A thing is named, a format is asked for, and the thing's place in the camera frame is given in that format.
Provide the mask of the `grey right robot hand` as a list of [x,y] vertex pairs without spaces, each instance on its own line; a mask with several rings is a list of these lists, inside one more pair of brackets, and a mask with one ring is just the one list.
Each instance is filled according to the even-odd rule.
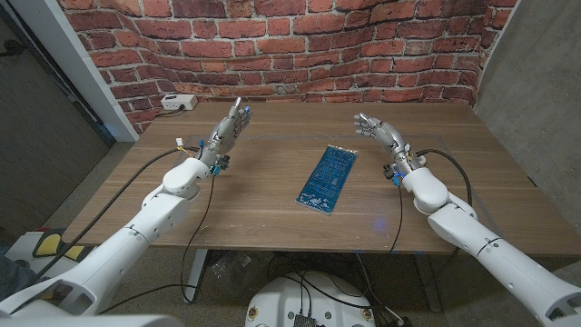
[[364,113],[354,115],[354,124],[357,134],[377,141],[395,163],[412,161],[408,144],[391,124]]

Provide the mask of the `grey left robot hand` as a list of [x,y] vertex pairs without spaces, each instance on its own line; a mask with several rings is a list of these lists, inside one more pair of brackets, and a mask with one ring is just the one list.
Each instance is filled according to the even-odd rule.
[[211,167],[218,163],[235,145],[242,131],[251,120],[251,110],[241,106],[241,98],[237,97],[229,113],[214,126],[205,143],[199,160]]

